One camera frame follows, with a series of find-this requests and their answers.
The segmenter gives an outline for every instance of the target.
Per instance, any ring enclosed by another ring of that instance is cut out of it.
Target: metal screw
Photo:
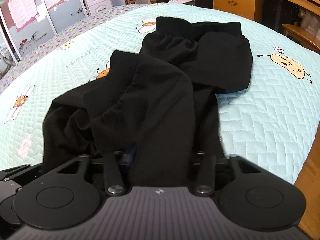
[[[208,194],[212,191],[212,189],[209,186],[201,185],[196,187],[196,191],[200,194]]]
[[[114,186],[111,186],[108,188],[108,191],[111,193],[111,194],[120,194],[122,193],[124,190],[124,188],[122,186],[119,186],[119,185],[114,185]]]

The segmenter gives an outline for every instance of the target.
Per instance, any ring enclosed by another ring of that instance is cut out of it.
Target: drawer handle cutout
[[[231,6],[236,6],[237,5],[237,3],[234,2],[233,0],[231,0],[231,2],[229,1],[228,4],[231,5]]]

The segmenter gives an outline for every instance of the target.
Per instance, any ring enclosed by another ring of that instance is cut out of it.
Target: pink flower print
[[[22,140],[18,151],[18,155],[21,156],[22,159],[25,159],[28,156],[28,150],[30,149],[31,144],[30,135]]]

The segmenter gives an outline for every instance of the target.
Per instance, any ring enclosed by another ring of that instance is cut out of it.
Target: wooden floor
[[[307,207],[300,228],[312,239],[320,239],[320,127],[306,162],[295,182],[306,197]]]

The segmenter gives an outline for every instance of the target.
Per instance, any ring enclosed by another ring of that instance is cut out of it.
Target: light blue quilt
[[[42,162],[42,121],[52,99],[95,78],[115,49],[138,53],[146,35],[140,33],[143,20],[157,16],[192,23],[241,22],[253,55],[251,83],[247,90],[218,95],[221,141],[226,155],[241,155],[294,183],[319,123],[320,56],[245,18],[174,4],[120,15],[77,36],[19,76],[0,96],[0,170]],[[33,93],[17,118],[4,124],[28,84],[35,85]]]

